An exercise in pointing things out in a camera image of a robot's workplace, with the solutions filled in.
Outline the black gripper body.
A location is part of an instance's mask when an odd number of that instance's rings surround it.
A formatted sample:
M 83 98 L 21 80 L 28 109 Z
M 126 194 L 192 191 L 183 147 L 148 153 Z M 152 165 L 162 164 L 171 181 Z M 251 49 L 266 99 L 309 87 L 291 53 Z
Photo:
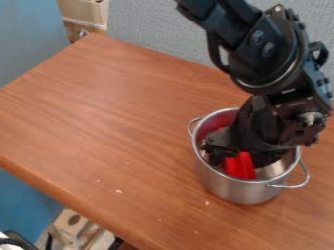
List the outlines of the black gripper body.
M 250 96 L 230 125 L 204 136 L 200 148 L 247 152 L 259 166 L 274 163 L 298 146 L 318 142 L 333 111 L 331 98 L 331 92 L 318 91 Z

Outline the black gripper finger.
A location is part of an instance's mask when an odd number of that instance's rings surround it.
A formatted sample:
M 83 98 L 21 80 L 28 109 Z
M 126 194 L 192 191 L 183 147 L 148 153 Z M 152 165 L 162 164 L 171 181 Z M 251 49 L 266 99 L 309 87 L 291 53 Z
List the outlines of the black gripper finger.
M 224 158 L 236 157 L 239 155 L 239 152 L 236 150 L 231 150 L 228 148 L 218 146 L 206 147 L 203 151 L 206 162 L 211 166 L 218 166 Z

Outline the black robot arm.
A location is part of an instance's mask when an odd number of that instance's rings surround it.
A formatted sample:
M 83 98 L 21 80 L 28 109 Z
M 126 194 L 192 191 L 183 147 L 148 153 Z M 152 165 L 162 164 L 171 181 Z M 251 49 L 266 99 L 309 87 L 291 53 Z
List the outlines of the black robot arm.
M 333 110 L 321 68 L 329 50 L 311 42 L 306 26 L 281 5 L 262 11 L 246 0 L 175 0 L 176 9 L 206 31 L 214 65 L 250 93 L 231 125 L 202 140 L 208 163 L 246 152 L 261 166 L 298 146 L 311 146 Z

